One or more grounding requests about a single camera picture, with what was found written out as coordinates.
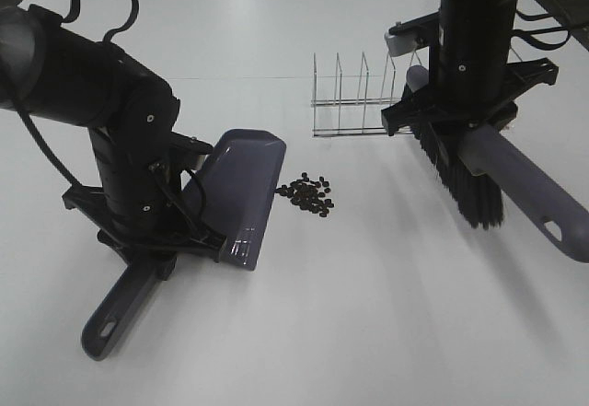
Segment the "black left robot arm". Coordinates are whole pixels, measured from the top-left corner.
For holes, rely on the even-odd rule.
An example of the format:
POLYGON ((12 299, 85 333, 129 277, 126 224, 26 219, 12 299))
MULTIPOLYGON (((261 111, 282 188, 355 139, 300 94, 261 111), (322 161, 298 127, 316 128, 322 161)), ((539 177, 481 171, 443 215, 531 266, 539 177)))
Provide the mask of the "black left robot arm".
POLYGON ((125 261, 153 261, 167 277, 180 253, 217 258, 226 242, 184 202, 183 174, 211 145, 176 133, 179 100, 162 77, 108 41, 64 28, 40 6, 1 11, 1 105, 87 129, 100 185, 69 179, 64 205, 98 227, 125 261))

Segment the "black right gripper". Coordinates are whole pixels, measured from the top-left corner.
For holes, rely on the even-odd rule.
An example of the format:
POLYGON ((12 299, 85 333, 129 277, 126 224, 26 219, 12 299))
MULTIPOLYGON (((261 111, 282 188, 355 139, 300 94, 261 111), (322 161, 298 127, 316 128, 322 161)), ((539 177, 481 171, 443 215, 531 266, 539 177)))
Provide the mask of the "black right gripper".
POLYGON ((515 100, 532 87, 556 83, 559 68, 548 58, 446 73, 414 65, 407 71, 402 98, 381 110, 389 136, 404 127, 413 132, 433 131, 435 166, 465 166, 459 155, 470 125, 488 125, 497 131, 513 121, 515 100))

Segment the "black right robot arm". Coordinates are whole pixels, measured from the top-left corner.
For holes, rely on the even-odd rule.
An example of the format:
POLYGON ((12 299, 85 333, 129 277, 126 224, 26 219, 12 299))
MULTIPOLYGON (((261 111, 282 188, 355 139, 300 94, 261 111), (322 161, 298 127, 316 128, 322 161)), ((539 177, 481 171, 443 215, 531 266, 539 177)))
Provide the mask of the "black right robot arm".
POLYGON ((537 45, 514 29, 517 0, 440 0, 438 10, 391 27, 392 57, 427 49, 428 67, 412 66, 403 99, 382 111, 387 133, 408 126, 436 166, 453 167, 470 125, 502 128, 515 99, 538 84, 553 85, 558 68, 547 58, 511 63, 511 40, 537 45))

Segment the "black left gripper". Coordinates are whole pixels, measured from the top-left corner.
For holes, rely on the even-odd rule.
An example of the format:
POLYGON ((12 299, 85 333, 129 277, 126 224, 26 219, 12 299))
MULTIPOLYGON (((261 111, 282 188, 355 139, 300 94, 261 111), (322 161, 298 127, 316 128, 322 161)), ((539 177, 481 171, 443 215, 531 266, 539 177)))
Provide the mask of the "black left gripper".
POLYGON ((170 161, 170 139, 161 154, 131 161, 103 129, 88 131, 101 180, 99 187, 71 187, 63 195, 66 209, 77 209, 99 227, 97 240, 133 263, 135 252, 149 251, 166 261, 156 262, 156 278, 167 281, 185 252, 217 259, 225 235, 202 220, 206 193, 201 184, 201 207, 191 210, 181 189, 181 169, 170 161))

